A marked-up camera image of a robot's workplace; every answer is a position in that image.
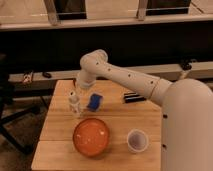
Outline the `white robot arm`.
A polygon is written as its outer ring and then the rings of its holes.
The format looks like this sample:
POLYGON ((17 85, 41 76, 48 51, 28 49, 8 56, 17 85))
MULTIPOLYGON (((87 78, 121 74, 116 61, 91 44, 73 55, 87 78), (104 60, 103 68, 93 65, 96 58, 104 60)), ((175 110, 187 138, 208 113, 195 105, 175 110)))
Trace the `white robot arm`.
POLYGON ((196 79, 171 82, 117 67, 99 49, 80 59, 77 84, 107 78, 162 108, 161 171, 213 171, 213 91, 196 79))

